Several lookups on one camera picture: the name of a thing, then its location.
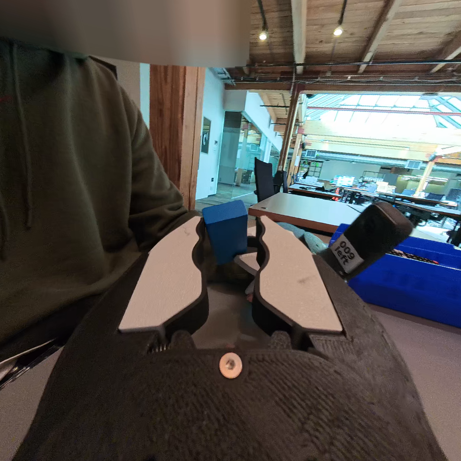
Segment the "brown steel post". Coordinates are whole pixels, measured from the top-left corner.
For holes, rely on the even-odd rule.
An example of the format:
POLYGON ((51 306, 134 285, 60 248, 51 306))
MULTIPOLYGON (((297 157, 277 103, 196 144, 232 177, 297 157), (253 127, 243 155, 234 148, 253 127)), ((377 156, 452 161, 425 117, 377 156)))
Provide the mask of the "brown steel post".
POLYGON ((302 89, 303 89, 303 85, 299 83, 295 83, 292 88, 291 102, 289 106, 287 120, 285 123, 285 131, 284 131, 282 148, 280 150, 278 171, 285 170, 287 155, 288 155, 288 151, 291 145, 291 138, 292 138, 295 121, 297 117, 298 100, 299 100, 299 96, 300 96, 302 89))

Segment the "wooden pillar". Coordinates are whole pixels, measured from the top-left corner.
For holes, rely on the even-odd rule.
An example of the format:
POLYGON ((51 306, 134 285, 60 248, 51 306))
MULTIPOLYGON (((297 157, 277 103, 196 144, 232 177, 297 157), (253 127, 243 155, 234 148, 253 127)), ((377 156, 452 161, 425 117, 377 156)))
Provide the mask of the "wooden pillar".
POLYGON ((195 208, 206 68, 150 65, 149 129, 166 175, 195 208))

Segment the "wood edged grey table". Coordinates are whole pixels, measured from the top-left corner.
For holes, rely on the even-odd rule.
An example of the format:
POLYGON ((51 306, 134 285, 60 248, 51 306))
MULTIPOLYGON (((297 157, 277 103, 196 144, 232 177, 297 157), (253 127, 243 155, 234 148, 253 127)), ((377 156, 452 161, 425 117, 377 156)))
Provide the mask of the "wood edged grey table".
POLYGON ((278 193, 249 207, 249 216, 267 216, 274 222, 292 224, 332 236, 342 224, 352 224, 360 212, 336 201, 278 193))

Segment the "blue plastic bin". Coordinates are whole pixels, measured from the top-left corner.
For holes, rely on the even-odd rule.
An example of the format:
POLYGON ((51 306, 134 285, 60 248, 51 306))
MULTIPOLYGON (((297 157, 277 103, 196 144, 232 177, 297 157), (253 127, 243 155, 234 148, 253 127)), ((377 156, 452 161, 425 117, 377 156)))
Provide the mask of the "blue plastic bin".
POLYGON ((449 243, 410 236, 348 285, 365 302, 460 328, 461 251, 449 243))

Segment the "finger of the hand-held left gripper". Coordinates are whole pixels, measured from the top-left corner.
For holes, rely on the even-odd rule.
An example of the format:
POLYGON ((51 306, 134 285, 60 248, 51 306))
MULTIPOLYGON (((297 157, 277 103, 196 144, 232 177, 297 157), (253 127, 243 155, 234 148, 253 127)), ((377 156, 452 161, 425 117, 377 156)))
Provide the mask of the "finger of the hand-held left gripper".
POLYGON ((234 262, 251 275, 256 275, 260 269, 260 265, 257 262, 257 252, 236 255, 234 262))

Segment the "person's olive hoodie torso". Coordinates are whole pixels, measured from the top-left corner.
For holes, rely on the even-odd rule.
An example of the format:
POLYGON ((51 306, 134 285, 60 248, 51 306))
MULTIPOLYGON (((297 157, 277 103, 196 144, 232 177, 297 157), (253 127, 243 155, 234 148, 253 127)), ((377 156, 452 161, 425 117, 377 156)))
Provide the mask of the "person's olive hoodie torso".
POLYGON ((104 65, 0 42, 1 363, 71 334, 188 211, 104 65))

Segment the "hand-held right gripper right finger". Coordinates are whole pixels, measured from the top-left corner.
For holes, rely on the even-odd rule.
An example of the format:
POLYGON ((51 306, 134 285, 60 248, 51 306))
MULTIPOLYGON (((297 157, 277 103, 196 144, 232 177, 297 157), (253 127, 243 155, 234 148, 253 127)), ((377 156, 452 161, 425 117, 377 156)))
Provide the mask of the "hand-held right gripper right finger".
POLYGON ((258 220, 262 247, 253 300, 301 331, 339 334, 343 326, 311 251, 268 216, 258 220))

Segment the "blue wooden block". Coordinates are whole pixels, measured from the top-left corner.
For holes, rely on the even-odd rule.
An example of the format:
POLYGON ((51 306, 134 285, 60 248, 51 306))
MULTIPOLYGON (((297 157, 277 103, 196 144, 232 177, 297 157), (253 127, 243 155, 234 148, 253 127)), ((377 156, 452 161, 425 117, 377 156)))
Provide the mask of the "blue wooden block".
POLYGON ((218 266, 246 253, 248 212, 242 200, 208 206, 202 216, 218 266))

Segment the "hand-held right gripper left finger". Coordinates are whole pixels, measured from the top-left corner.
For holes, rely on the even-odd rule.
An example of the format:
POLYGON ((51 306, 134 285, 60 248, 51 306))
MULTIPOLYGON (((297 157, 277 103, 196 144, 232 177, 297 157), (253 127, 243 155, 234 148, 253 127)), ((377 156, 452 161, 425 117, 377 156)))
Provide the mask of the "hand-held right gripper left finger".
POLYGON ((205 324, 209 304, 202 268, 204 237, 203 218, 194 216, 149 251, 118 326, 121 333, 193 334, 205 324))

